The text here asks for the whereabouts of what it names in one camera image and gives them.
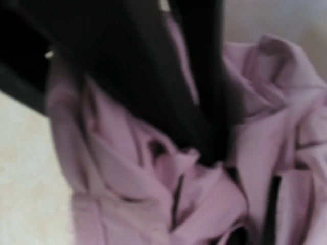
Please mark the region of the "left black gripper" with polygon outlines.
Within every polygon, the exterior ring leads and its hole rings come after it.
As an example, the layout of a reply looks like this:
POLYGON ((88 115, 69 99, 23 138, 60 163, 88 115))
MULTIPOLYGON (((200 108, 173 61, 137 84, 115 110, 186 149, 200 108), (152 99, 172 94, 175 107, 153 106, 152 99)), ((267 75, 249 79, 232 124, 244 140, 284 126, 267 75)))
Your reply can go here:
POLYGON ((107 1, 1 1, 1 91, 44 114, 47 52, 78 57, 106 13, 107 1))

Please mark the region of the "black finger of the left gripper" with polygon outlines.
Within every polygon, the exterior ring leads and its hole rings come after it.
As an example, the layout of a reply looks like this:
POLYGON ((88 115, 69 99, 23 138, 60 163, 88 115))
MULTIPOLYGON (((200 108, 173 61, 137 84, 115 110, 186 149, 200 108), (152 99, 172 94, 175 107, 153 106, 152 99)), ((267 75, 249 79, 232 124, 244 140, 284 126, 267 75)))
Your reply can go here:
POLYGON ((189 52, 199 107, 212 124, 243 124, 232 101, 230 73, 223 61, 224 1, 176 1, 189 52))
POLYGON ((219 124, 199 107, 176 1, 107 1, 104 22, 75 59, 133 113, 180 147, 195 147, 204 163, 220 158, 219 124))

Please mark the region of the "pink and black folding umbrella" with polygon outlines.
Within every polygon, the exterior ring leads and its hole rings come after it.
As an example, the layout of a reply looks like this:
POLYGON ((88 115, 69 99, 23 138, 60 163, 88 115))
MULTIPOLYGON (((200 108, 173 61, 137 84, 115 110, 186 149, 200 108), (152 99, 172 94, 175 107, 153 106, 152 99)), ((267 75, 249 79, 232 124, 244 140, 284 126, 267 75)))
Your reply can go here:
POLYGON ((231 147, 207 168, 54 55, 46 107, 75 244, 326 244, 326 82, 277 36, 227 42, 223 60, 231 147))

